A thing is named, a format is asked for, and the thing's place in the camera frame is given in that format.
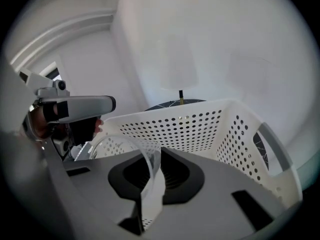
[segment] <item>basket handle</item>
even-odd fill
[[[282,168],[282,171],[290,169],[292,165],[292,160],[286,151],[283,144],[280,142],[274,131],[269,127],[269,125],[264,122],[260,125],[258,131],[262,134],[264,139],[268,142],[269,146],[272,148],[276,158],[279,161],[279,164]]]

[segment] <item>black round object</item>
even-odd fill
[[[68,148],[69,148],[69,142],[66,141],[66,142],[64,142],[64,144],[63,144],[63,150],[64,150],[64,151],[67,151]]]
[[[66,89],[66,83],[65,83],[65,81],[60,81],[60,82],[58,83],[58,87],[59,87],[60,90]]]

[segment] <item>perforated basket wall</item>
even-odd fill
[[[109,118],[92,143],[103,135],[121,134],[218,160],[242,171],[289,207],[301,199],[296,171],[291,168],[277,177],[269,175],[253,142],[261,124],[236,100],[206,101]],[[97,157],[107,155],[106,150]]]

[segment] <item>ceiling molding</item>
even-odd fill
[[[80,36],[109,29],[114,13],[110,10],[95,11],[56,24],[23,47],[10,61],[11,66],[18,72],[58,46]]]

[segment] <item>white laundry basket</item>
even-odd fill
[[[122,134],[158,142],[162,147],[189,152],[233,166],[270,190],[288,208],[302,200],[297,171],[272,130],[241,102],[231,99],[204,101],[182,106],[128,114],[107,119],[91,142],[103,136]],[[271,176],[253,137],[264,137],[282,171]],[[132,151],[129,145],[117,153],[99,153],[97,158]]]

